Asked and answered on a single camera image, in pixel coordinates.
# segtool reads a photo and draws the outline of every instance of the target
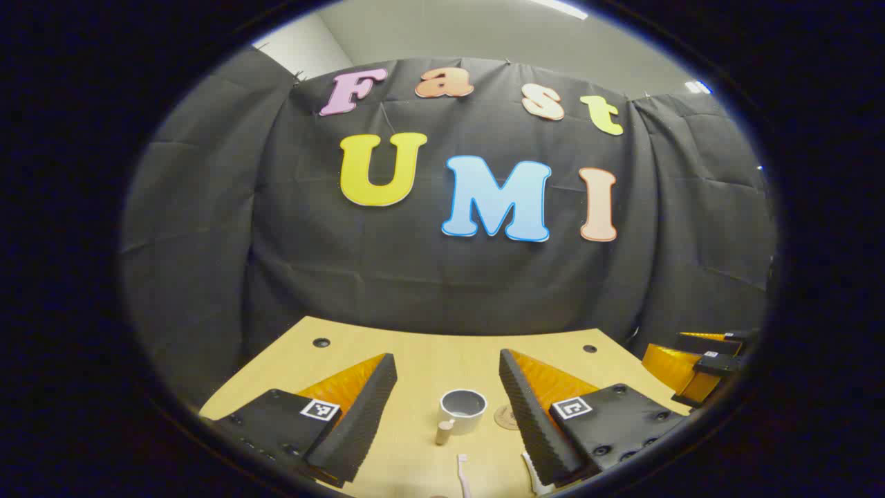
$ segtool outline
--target table surface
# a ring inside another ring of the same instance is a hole
[[[327,338],[327,347],[315,347]],[[595,353],[583,350],[596,347]],[[671,401],[673,390],[654,378],[626,349],[599,330],[528,336],[445,336],[385,331],[305,317],[230,378],[200,415],[217,420],[269,389],[297,393],[377,354],[392,353],[398,380],[378,433],[353,483],[343,491],[357,498],[461,496],[458,454],[467,454],[465,474],[473,496],[534,496],[519,431],[495,422],[508,405],[498,377],[500,350],[510,348],[599,388],[630,385],[661,405],[688,414]],[[489,402],[475,431],[434,443],[439,398],[452,389],[473,389]]]

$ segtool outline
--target blue letter m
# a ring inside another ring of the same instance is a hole
[[[471,218],[476,205],[486,233],[495,235],[504,218],[513,208],[513,221],[504,229],[513,240],[543,242],[550,238],[544,226],[544,185],[550,167],[534,161],[521,161],[511,171],[503,187],[498,187],[486,161],[476,156],[455,156],[446,162],[455,172],[451,218],[442,225],[442,232],[457,237],[476,235]]]

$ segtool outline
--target black curtain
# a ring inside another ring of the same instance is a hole
[[[473,93],[417,97],[420,76],[444,66],[466,69]],[[355,110],[318,116],[336,75],[379,67],[387,79]],[[558,92],[563,120],[523,109],[529,82]],[[596,128],[586,95],[618,108],[623,135]],[[427,136],[409,196],[387,207],[346,199],[341,140],[380,136],[370,179],[384,184],[401,132]],[[548,165],[550,239],[443,234],[455,155],[484,158],[499,184],[519,161]],[[614,241],[579,234],[583,167],[617,177]],[[147,147],[121,248],[127,297],[151,359],[195,407],[304,315],[467,335],[599,328],[641,357],[678,331],[760,323],[774,231],[757,167],[703,94],[628,101],[477,58],[387,61],[295,84],[249,49],[193,89]]]

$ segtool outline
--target toothbrush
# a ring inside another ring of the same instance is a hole
[[[532,464],[532,459],[528,457],[528,453],[522,452],[522,459],[526,461],[528,474],[532,477],[532,491],[535,492],[535,495],[547,494],[556,489],[552,484],[548,484],[547,486],[541,484],[541,480],[538,478],[538,472]]]
[[[464,453],[458,454],[458,479],[461,479],[461,493],[464,495],[464,498],[471,498],[470,487],[467,486],[467,476],[464,475],[463,463],[466,461],[467,461],[466,454],[464,454]]]

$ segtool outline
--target round coaster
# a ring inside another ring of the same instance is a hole
[[[495,411],[495,422],[505,429],[511,431],[519,430],[519,427],[516,425],[516,418],[513,417],[513,409],[510,408],[510,405],[504,405]]]

